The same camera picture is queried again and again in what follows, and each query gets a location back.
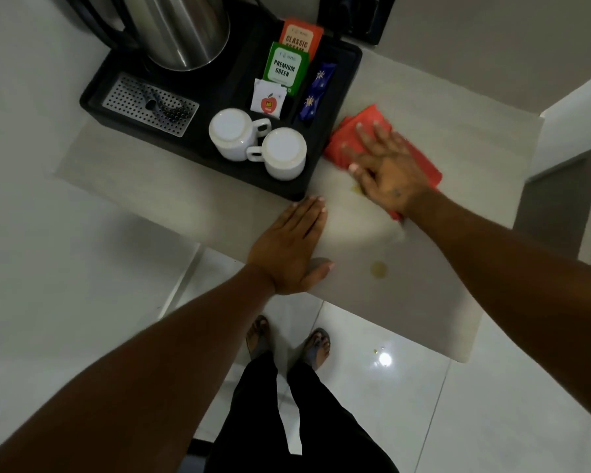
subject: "forearm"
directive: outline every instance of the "forearm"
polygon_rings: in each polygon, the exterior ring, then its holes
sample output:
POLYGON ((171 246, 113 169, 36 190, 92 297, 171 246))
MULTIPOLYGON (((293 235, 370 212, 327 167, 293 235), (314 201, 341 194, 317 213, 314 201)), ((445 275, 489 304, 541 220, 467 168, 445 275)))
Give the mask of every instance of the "forearm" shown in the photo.
POLYGON ((406 211, 505 333, 591 411, 591 267, 435 191, 406 211))
POLYGON ((273 293, 244 267, 102 357, 0 447, 0 471, 174 471, 273 293))

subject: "leg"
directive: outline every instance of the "leg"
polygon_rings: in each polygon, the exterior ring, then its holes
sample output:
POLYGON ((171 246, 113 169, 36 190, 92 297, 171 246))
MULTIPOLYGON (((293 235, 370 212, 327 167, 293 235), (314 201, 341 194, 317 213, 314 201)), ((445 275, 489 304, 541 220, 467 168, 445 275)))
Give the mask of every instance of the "leg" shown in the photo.
MULTIPOLYGON (((259 328, 258 320, 254 326, 259 328)), ((248 347, 252 347, 252 353, 256 350, 255 345, 250 345, 250 334, 248 347)), ((206 472, 235 471, 250 455, 259 455, 263 463, 270 461, 266 465, 273 468, 276 467, 273 461, 282 463, 289 456, 287 436, 278 413, 277 374, 271 350, 258 352, 258 357, 245 367, 232 395, 228 418, 208 456, 206 472)))
POLYGON ((291 393, 300 408, 304 460, 322 466, 322 470, 398 473, 392 460, 339 404, 313 370, 313 366, 321 365, 329 353, 330 341, 326 342, 322 334, 316 338, 314 332, 303 358, 287 375, 291 393), (307 350, 315 348, 315 343, 318 343, 316 355, 307 356, 307 350))

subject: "hand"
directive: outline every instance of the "hand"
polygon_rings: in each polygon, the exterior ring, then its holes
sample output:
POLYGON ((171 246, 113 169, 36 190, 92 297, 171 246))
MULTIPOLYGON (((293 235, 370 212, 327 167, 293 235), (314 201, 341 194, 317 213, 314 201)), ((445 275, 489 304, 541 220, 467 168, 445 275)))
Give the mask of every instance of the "hand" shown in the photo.
POLYGON ((322 197, 311 196, 300 204, 293 203, 254 243, 248 265, 260 267, 269 275, 276 294, 306 292, 335 266, 324 262, 307 273, 327 217, 322 197))
POLYGON ((430 189, 425 173, 411 157, 403 136, 395 131, 386 132, 374 124, 373 139, 357 124, 357 134, 370 154, 356 153, 348 146, 343 153, 355 162, 348 168, 361 185, 363 193, 388 211, 406 214, 416 195, 430 189))

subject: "wall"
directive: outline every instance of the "wall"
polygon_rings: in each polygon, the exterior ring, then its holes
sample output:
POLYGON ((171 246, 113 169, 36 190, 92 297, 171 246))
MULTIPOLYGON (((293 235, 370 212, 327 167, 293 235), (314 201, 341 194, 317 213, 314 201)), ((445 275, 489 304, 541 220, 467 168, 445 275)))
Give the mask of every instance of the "wall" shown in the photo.
POLYGON ((591 80, 547 109, 529 176, 591 149, 591 80))
MULTIPOLYGON (((264 0, 315 22, 319 0, 264 0)), ((396 0, 377 53, 540 113, 591 78, 591 0, 396 0)))
POLYGON ((107 49, 57 9, 0 0, 0 442, 158 315, 177 235, 53 179, 107 49))

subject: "white countertop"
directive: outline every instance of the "white countertop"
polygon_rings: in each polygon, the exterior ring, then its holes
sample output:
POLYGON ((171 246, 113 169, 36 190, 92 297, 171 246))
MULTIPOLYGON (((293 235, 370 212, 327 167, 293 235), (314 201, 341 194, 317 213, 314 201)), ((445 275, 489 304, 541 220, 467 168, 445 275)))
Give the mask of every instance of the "white countertop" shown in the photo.
MULTIPOLYGON (((512 226, 541 119, 369 50, 338 122, 376 102, 444 174, 440 189, 512 226)), ((245 261, 288 201, 90 119, 56 175, 153 222, 245 261)), ((470 355, 482 310, 434 244, 351 188, 322 159, 309 193, 329 218, 316 257, 337 263, 312 294, 458 361, 470 355), (375 279, 372 262, 385 262, 375 279)))

